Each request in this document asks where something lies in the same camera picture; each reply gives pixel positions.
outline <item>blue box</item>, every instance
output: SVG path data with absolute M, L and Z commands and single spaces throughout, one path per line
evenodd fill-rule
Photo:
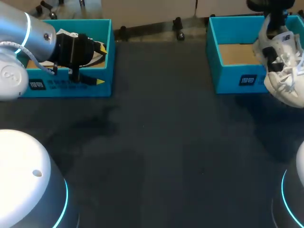
M 263 22 L 263 16 L 210 18 L 206 52 L 217 94 L 268 92 L 264 86 L 266 71 L 261 64 L 225 65 L 219 49 L 222 44 L 253 44 Z M 300 34 L 304 47 L 302 19 L 299 16 L 288 16 L 286 26 L 295 34 Z
M 64 29 L 68 32 L 85 33 L 94 41 L 106 44 L 108 54 L 105 57 L 104 67 L 81 68 L 80 72 L 86 76 L 104 81 L 99 85 L 84 85 L 71 83 L 68 79 L 68 69 L 59 68 L 56 76 L 49 75 L 40 69 L 27 69 L 29 79 L 33 82 L 43 82 L 41 90 L 27 89 L 23 97 L 109 97 L 112 92 L 114 71 L 115 40 L 112 22 L 109 19 L 80 19 L 80 20 L 45 20 L 52 25 L 56 32 Z M 24 66 L 27 59 L 20 57 Z

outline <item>cable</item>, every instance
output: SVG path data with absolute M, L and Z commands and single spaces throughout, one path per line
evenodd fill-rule
M 35 63 L 35 65 L 39 69 L 41 69 L 41 70 L 43 70 L 43 71 L 45 71 L 45 72 L 47 72 L 47 73 L 49 73 L 51 75 L 55 74 L 55 72 L 52 69 L 49 69 L 49 68 L 46 68 L 46 67 L 42 66 L 38 62 L 38 60 L 35 58 L 35 56 L 29 50 L 27 50 L 25 47 L 21 46 L 20 44 L 17 44 L 17 43 L 14 43 L 14 42 L 10 42 L 10 41 L 3 41 L 3 42 L 0 42 L 0 47 L 1 46 L 10 46 L 10 47 L 13 47 L 13 48 L 20 49 L 21 51 L 23 51 L 25 54 L 28 55 L 28 57 Z

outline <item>white cap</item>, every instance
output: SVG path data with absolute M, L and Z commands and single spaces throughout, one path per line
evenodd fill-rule
M 29 86 L 29 76 L 15 55 L 0 53 L 0 101 L 17 99 Z
M 0 227 L 10 228 L 37 205 L 49 182 L 48 152 L 32 136 L 0 130 Z

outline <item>printed logo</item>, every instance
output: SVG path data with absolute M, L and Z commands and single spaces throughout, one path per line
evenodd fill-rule
M 287 35 L 287 36 L 284 36 L 283 38 L 282 38 L 282 41 L 284 42 L 284 41 L 287 41 L 287 40 L 289 40 L 290 39 L 290 35 Z
M 30 79 L 28 80 L 28 85 L 31 90 L 46 90 L 42 79 Z
M 242 75 L 239 86 L 253 86 L 256 82 L 257 75 Z

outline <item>shoe box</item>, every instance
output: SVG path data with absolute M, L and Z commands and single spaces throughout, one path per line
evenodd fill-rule
M 115 40 L 112 22 L 109 19 L 80 19 L 80 20 L 45 20 L 56 32 L 64 29 L 68 32 L 85 33 L 94 41 L 106 44 L 105 61 L 86 68 L 80 73 L 100 79 L 98 85 L 72 83 L 68 78 L 68 68 L 58 67 L 56 76 L 49 75 L 38 69 L 28 58 L 18 59 L 27 66 L 29 77 L 28 89 L 23 97 L 109 97 L 112 93 L 114 71 Z
M 265 68 L 256 59 L 256 41 L 263 16 L 211 17 L 206 52 L 217 94 L 267 93 Z M 300 34 L 304 47 L 304 23 L 300 16 L 288 16 L 286 26 Z

